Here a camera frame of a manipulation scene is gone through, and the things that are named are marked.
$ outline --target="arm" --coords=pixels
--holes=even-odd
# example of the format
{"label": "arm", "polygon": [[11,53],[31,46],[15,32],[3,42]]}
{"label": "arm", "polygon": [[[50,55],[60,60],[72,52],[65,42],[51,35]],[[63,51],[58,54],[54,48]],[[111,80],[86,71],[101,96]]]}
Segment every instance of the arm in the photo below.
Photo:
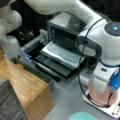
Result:
{"label": "arm", "polygon": [[79,0],[24,0],[36,12],[44,15],[69,12],[88,26],[101,17]]}

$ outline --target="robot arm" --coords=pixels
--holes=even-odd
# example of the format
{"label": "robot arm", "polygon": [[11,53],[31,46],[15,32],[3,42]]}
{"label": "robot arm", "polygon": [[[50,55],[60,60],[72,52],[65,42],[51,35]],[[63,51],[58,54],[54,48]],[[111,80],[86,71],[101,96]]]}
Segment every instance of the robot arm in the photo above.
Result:
{"label": "robot arm", "polygon": [[[82,39],[84,39],[84,37],[86,36],[89,28],[96,21],[102,18],[80,0],[24,1],[32,9],[40,14],[49,15],[57,12],[66,11],[84,21],[87,25],[77,38],[77,44],[80,51],[82,51],[83,48]],[[85,47],[84,54],[99,57],[104,64],[108,66],[115,66],[120,64],[120,55],[118,54],[120,53],[119,41],[118,38],[106,32],[105,26],[107,24],[107,21],[103,19],[92,28],[87,36],[88,44]],[[118,67],[106,67],[104,64],[99,62],[93,73],[95,76],[93,84],[95,90],[99,93],[103,93],[105,91],[111,77],[119,71]]]}
{"label": "robot arm", "polygon": [[69,12],[91,26],[101,18],[80,0],[24,0],[36,12],[44,15]]}
{"label": "robot arm", "polygon": [[14,1],[0,0],[0,47],[8,59],[19,57],[21,60],[26,61],[17,39],[7,36],[9,32],[17,29],[22,24],[19,13],[11,10],[10,4]]}
{"label": "robot arm", "polygon": [[[80,0],[24,0],[31,8],[33,8],[35,11],[37,11],[40,14],[53,14],[57,12],[66,11],[69,12],[75,16],[77,16],[79,19],[84,21],[87,26],[85,29],[80,33],[80,35],[77,38],[77,44],[82,51],[82,40],[87,34],[87,31],[89,28],[98,20],[100,20],[102,17],[95,13],[92,9],[90,9],[87,5],[85,5]],[[88,44],[85,48],[85,55],[89,56],[97,56],[101,57],[103,55],[103,51],[106,51],[106,49],[103,49],[105,40],[102,38],[106,33],[103,30],[103,27],[107,24],[107,21],[103,19],[102,21],[98,22],[92,29],[89,35],[87,36]],[[96,91],[99,93],[103,93],[107,87],[108,82],[110,81],[107,74],[100,73],[100,70],[98,70],[99,66],[96,67],[96,70],[94,71],[94,86]]]}

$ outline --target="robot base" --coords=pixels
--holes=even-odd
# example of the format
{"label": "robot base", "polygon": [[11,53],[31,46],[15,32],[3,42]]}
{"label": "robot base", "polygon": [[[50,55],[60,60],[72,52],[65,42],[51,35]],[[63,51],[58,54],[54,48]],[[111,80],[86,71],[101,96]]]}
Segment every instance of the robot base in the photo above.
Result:
{"label": "robot base", "polygon": [[120,117],[120,90],[118,92],[119,92],[119,96],[118,96],[117,101],[113,105],[111,105],[109,108],[97,107],[97,106],[93,105],[85,96],[83,96],[83,100],[86,101],[87,103],[93,105],[97,109],[101,110],[102,112],[110,115],[111,117],[119,118]]}

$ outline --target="cable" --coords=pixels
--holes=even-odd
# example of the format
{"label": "cable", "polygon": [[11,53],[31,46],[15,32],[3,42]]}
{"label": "cable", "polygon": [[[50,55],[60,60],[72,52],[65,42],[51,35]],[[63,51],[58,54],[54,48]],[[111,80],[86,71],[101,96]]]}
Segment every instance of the cable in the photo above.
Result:
{"label": "cable", "polygon": [[84,96],[93,104],[93,105],[95,105],[95,106],[97,106],[97,107],[101,107],[101,108],[103,108],[103,107],[108,107],[108,105],[109,105],[109,102],[110,102],[110,98],[111,98],[111,95],[109,96],[109,98],[108,98],[108,104],[106,104],[106,105],[103,105],[103,106],[100,106],[100,105],[97,105],[97,104],[95,104],[92,100],[90,100],[88,97],[87,97],[87,95],[85,94],[85,92],[84,92],[84,90],[83,90],[83,87],[82,87],[82,83],[81,83],[81,79],[80,79],[80,74],[81,74],[81,71],[80,71],[80,65],[81,65],[81,61],[82,61],[82,57],[83,57],[83,53],[84,53],[84,50],[85,50],[85,47],[86,47],[86,44],[87,44],[87,36],[88,36],[88,34],[89,34],[89,32],[90,32],[90,30],[93,28],[93,26],[94,25],[96,25],[99,21],[101,21],[101,20],[103,20],[103,19],[105,19],[105,18],[101,18],[101,19],[99,19],[98,21],[96,21],[95,23],[93,23],[93,25],[88,29],[88,31],[87,31],[87,33],[86,33],[86,35],[85,35],[85,38],[83,39],[83,49],[82,49],[82,54],[80,54],[80,60],[79,60],[79,66],[78,66],[78,80],[79,80],[79,86],[80,86],[80,89],[81,89],[81,91],[82,91],[82,93],[84,94]]}

